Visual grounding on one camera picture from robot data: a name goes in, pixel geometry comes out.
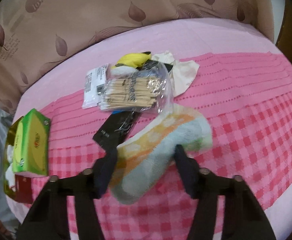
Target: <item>towel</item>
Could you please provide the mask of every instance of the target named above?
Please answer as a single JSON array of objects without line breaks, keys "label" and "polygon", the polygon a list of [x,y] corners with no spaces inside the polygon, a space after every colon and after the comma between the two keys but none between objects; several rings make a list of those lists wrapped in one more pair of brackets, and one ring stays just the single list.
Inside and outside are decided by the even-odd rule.
[{"label": "towel", "polygon": [[212,146],[212,134],[204,116],[190,107],[174,104],[171,114],[160,114],[142,131],[117,146],[118,161],[110,190],[123,204],[136,202],[164,174],[174,149],[186,151]]}]

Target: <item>pink checkered blanket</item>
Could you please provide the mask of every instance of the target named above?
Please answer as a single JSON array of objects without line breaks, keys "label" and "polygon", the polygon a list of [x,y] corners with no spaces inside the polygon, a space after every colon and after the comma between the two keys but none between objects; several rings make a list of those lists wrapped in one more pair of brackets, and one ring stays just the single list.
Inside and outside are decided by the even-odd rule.
[{"label": "pink checkered blanket", "polygon": [[[212,127],[213,148],[188,154],[217,175],[242,175],[263,209],[270,207],[292,183],[292,65],[270,52],[190,59],[200,64],[197,77],[175,103],[203,113]],[[92,136],[110,113],[82,109],[82,102],[80,90],[41,110],[52,121],[50,175],[74,176],[104,155]],[[141,116],[130,136],[153,119]],[[32,180],[34,198],[46,181]],[[105,238],[116,240],[186,239],[196,203],[184,192],[175,165],[133,205],[120,204],[109,192],[95,200]],[[222,229],[222,210],[220,205],[216,232]],[[71,197],[68,216],[76,233]]]}]

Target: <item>yellow item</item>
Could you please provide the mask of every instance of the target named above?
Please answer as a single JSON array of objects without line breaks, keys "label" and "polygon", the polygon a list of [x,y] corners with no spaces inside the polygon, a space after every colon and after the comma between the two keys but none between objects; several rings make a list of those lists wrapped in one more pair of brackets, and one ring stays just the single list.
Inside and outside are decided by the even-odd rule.
[{"label": "yellow item", "polygon": [[123,64],[129,67],[138,68],[138,67],[141,67],[150,58],[151,58],[151,54],[129,53],[122,56],[117,61],[117,64]]}]

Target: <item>cotton swab package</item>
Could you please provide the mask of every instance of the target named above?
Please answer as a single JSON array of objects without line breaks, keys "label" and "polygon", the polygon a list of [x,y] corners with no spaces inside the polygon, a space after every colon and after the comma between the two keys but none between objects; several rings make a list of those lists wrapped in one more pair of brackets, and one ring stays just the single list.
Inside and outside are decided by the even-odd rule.
[{"label": "cotton swab package", "polygon": [[105,111],[172,111],[172,88],[165,65],[159,62],[150,70],[107,80],[99,106]]}]

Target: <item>white plastic bag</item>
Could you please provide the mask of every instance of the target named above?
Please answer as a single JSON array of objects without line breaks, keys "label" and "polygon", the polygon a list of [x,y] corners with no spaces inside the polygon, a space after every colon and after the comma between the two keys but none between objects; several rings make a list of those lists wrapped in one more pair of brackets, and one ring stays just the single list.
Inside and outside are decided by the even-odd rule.
[{"label": "white plastic bag", "polygon": [[108,64],[87,72],[85,78],[84,102],[82,108],[97,106],[107,78]]}]

